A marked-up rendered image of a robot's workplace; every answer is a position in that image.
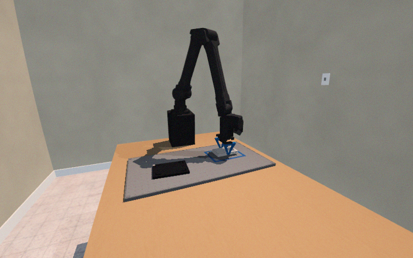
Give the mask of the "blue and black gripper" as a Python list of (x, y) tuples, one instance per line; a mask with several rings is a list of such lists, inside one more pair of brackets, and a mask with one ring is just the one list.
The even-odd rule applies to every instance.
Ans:
[[(216, 141), (219, 148), (222, 148), (224, 146), (227, 155), (230, 155), (230, 153), (231, 153), (231, 151), (232, 151), (232, 149), (233, 149), (233, 147), (235, 146), (236, 143), (235, 142), (232, 143), (232, 141), (226, 142), (227, 140), (230, 140), (230, 139), (234, 140), (234, 137), (227, 137), (227, 128), (229, 128), (229, 127), (220, 127), (220, 134), (216, 134), (217, 138), (215, 138), (215, 141)], [(222, 142), (221, 147), (220, 147), (220, 144), (219, 144), (218, 141)], [(230, 146), (230, 145), (231, 145), (231, 148), (228, 152), (227, 146)]]

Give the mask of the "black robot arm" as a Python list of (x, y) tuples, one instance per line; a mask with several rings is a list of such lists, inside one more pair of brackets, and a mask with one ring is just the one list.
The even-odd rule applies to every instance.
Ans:
[[(186, 99), (191, 97), (191, 78), (195, 69), (197, 58), (202, 45), (207, 54), (208, 63), (211, 71), (213, 86), (216, 95), (216, 108), (220, 117), (220, 127), (227, 128), (227, 137), (233, 137), (233, 133), (241, 135), (243, 132), (243, 117), (232, 114), (232, 102), (227, 92), (222, 64), (219, 57), (219, 39), (216, 31), (207, 28), (196, 28), (190, 30), (190, 45), (184, 63), (182, 75), (179, 83), (172, 91), (175, 99), (172, 114), (190, 113), (187, 109)], [(199, 35), (198, 35), (199, 34)], [(178, 102), (180, 101), (180, 102)]]

